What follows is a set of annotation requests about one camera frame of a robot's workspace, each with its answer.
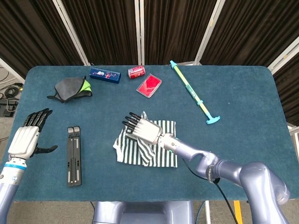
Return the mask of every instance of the cable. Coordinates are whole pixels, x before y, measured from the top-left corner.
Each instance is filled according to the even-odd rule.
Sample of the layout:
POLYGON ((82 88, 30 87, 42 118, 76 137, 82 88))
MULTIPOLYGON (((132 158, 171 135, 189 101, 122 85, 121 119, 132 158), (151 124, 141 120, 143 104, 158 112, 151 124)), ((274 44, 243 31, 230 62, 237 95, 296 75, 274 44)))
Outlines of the cable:
POLYGON ((92 204, 92 207, 93 207, 93 219, 92 219, 92 224, 93 224, 93 220, 94 220, 94 213, 95 213, 95 207, 94 207, 94 205, 93 205, 93 203, 92 203, 92 202, 90 202, 90 204, 92 204))
POLYGON ((23 87, 23 84, 15 83, 15 84, 8 85, 8 86, 5 86, 2 89, 0 89, 0 90, 6 89, 5 92, 4 92, 4 94, 0 93, 1 94, 0 100, 1 99, 5 99, 6 100, 6 110, 8 112, 15 112, 16 111, 16 109, 14 109, 14 110, 9 110, 8 109, 8 101, 9 100, 18 101, 19 99, 16 98, 16 96, 19 94, 20 88, 22 88, 22 87, 23 87))
POLYGON ((0 142, 2 141, 6 141, 9 137, 6 137, 6 138, 3 138, 3 139, 0 139, 0 142))
POLYGON ((232 207, 230 206, 230 204, 229 204, 229 202, 228 202, 228 199, 226 198, 226 196, 225 196, 225 194, 223 193, 223 191, 222 191, 222 189, 220 188, 220 186, 219 186, 217 183, 215 183, 215 185, 217 186, 218 190, 220 191, 220 193, 221 193, 222 196, 224 197, 224 200, 225 200, 226 204, 228 205, 228 208, 229 208, 229 210, 230 210, 230 213, 232 213, 232 216, 233 216, 233 218, 234 218, 235 223, 238 224, 237 218, 235 217, 234 211, 233 211, 232 207))
MULTIPOLYGON (((188 170, 190 170, 190 172, 191 172, 193 175, 197 176, 197 177, 200 178, 200 179, 203 179, 203 180, 206 180, 206 181, 207 181, 207 179, 202 178, 201 176, 198 176, 196 173, 194 173, 193 170, 191 170, 191 168, 189 167, 189 165, 187 164, 187 162, 186 162, 184 159, 183 159, 183 161, 184 161, 184 164, 187 166, 188 170)), ((218 185, 218 183, 216 183, 216 182, 213 182, 213 183, 217 186, 218 190, 219 190, 220 193, 222 194, 222 196, 223 196, 223 198, 224 198, 226 204, 228 205, 228 208, 229 208, 229 210, 230 210, 230 213, 232 214, 232 216, 233 216, 233 218, 234 218, 235 223, 238 224, 238 221, 237 221, 237 219, 236 219, 236 217, 235 217, 234 211, 233 211, 232 207, 230 206, 230 204, 229 204, 229 202, 228 202, 228 199, 226 198, 226 196, 225 196, 225 194, 223 193, 222 189, 220 188, 220 186, 218 185)))
POLYGON ((1 85, 1 84, 4 84, 4 83, 8 83, 8 82, 10 82, 10 81, 13 81, 14 79, 16 79, 16 78, 9 79, 9 80, 7 80, 7 81, 5 81, 5 82, 3 82, 3 83, 0 83, 0 85, 1 85))
POLYGON ((201 206, 200 206, 200 208, 199 208, 199 210, 198 210, 198 212, 197 212, 197 216, 196 216, 195 224, 197 224, 197 222, 198 222, 198 218, 199 218, 200 212, 201 212, 202 208, 204 207, 205 203, 206 203, 206 201, 204 201, 204 202, 201 204, 201 206))
POLYGON ((200 178, 200 179, 202 179, 202 180, 207 181, 207 179, 202 178, 201 176, 198 176, 196 173, 194 173, 193 170, 191 170, 191 168, 189 167, 188 163, 187 163, 184 159, 182 159, 182 160, 183 160, 184 164, 187 166, 188 170, 189 170, 193 175, 197 176, 198 178, 200 178))
POLYGON ((9 71, 7 72, 7 75, 5 76, 5 78, 2 79, 2 80, 0 80, 0 82, 2 82, 3 80, 5 80, 8 77, 8 75, 9 75, 9 71))

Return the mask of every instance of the gray floor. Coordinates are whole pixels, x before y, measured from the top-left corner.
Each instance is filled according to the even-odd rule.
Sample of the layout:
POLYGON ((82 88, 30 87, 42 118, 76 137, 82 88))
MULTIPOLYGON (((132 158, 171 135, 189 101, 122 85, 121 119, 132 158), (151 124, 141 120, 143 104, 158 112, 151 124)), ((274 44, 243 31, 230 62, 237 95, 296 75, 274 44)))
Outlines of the gray floor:
MULTIPOLYGON (((7 72, 0 69, 0 80, 7 72)), ((17 80, 0 84, 0 89, 13 84, 17 80)), ((0 139, 10 135, 14 118, 0 118, 0 139)), ((0 158, 2 158, 7 140, 0 142, 0 158)), ((194 202, 196 215, 202 202, 194 202)), ((242 219, 244 224, 250 224, 251 213, 249 205, 241 202, 242 219)), ((282 210, 290 224, 299 223, 299 200, 290 200, 282 206, 282 210)), ((210 201, 211 222, 213 224, 233 224, 229 209, 224 201, 210 201)), ((8 215, 8 224, 89 224, 92 221, 93 208, 89 202, 14 202, 8 215)), ((205 209, 202 210, 199 222, 206 223, 205 209)))

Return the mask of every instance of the robot finger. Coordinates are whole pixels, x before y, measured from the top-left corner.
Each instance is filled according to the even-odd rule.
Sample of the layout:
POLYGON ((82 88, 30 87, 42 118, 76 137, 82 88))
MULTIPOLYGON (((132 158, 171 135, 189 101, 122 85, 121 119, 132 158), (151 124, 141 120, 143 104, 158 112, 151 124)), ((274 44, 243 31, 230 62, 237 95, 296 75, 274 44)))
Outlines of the robot finger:
POLYGON ((40 154, 40 153, 51 153, 53 152, 55 149, 57 149, 58 146, 52 146, 51 148, 39 148, 36 147, 35 151, 33 154, 40 154))
POLYGON ((52 112, 53 112, 52 110, 47 111, 47 112, 44 113, 44 114, 41 116, 41 118, 39 119, 39 121, 38 121, 38 123, 37 123, 37 125, 36 125, 36 126, 38 126, 38 128, 39 128, 39 132, 42 131, 42 128, 43 128, 43 126, 44 126, 44 124, 45 124, 45 122, 46 122, 47 117, 48 117, 50 114, 52 114, 52 112))
POLYGON ((132 113, 132 112, 130 112, 129 114, 130 114, 132 117, 136 118, 137 121, 140 121, 141 117, 138 116, 137 114, 134 114, 134 113, 132 113))
POLYGON ((130 124, 130 123, 126 122, 126 121, 122 121, 122 123, 123 123, 125 126, 127 126, 128 128, 130 128, 131 130, 134 130, 135 127, 136 127, 135 125, 130 124))
POLYGON ((30 120, 30 118, 32 117, 33 114, 34 114, 34 113, 31 113, 30 115, 28 115, 28 117, 25 119, 25 122, 24 122, 24 124, 23 124, 23 127, 28 126, 28 122, 29 122, 29 120, 30 120))
POLYGON ((49 111, 48 108, 39 111, 38 114, 37 114, 37 116, 36 116, 36 119, 35 119, 34 122, 32 123, 32 126, 36 126, 36 125, 38 124, 38 121, 41 119, 41 117, 42 117, 46 112, 48 112, 48 111, 49 111))
POLYGON ((134 125, 137 125, 137 124, 138 124, 138 121, 135 120, 134 118, 130 118, 130 117, 126 116, 126 119, 127 119, 128 121, 130 121, 131 123, 133 123, 134 125))
POLYGON ((36 119, 37 114, 38 114, 38 112, 32 114, 32 116, 31 116, 30 119, 28 120, 26 126, 32 126, 34 120, 36 119))

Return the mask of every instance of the teal tablecloth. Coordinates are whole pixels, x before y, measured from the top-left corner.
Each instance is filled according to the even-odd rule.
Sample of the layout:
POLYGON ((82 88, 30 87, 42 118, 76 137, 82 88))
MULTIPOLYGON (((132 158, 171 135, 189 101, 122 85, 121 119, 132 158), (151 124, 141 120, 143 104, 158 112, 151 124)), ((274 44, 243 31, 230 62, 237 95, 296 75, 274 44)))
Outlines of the teal tablecloth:
MULTIPOLYGON (((299 165, 288 133, 273 77, 265 67, 180 66, 190 85, 213 116, 206 124, 182 81, 170 66, 145 66, 146 73, 162 79, 149 99, 136 88, 144 77, 129 79, 132 66, 100 66, 121 72, 119 84, 90 79, 91 67, 37 66, 27 75, 18 105, 14 133, 28 114, 50 108, 39 138, 40 147, 59 145, 50 154, 28 160, 27 171, 15 197, 18 201, 166 201, 222 199, 212 184, 193 176, 178 160, 178 168, 146 168, 116 161, 112 148, 124 117, 146 111, 148 118, 177 122, 177 137, 220 158, 241 164, 262 161, 299 197, 299 165), (64 77, 87 76, 93 96, 61 104, 46 96, 64 77), (81 127, 82 185, 66 185, 67 127, 81 127)), ((199 158, 191 166, 194 168, 199 158)), ((220 182, 228 199, 246 199, 243 189, 220 182)))

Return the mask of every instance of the red can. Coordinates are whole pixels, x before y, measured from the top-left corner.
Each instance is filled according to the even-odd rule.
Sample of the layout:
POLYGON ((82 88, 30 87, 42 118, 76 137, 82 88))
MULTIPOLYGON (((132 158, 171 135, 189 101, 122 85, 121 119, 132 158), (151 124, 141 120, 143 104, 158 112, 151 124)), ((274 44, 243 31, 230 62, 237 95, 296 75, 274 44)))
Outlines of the red can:
POLYGON ((145 68, 142 65, 131 68, 128 70, 128 75, 129 75, 129 78, 131 78, 131 79, 137 78, 139 76, 144 76, 145 68))

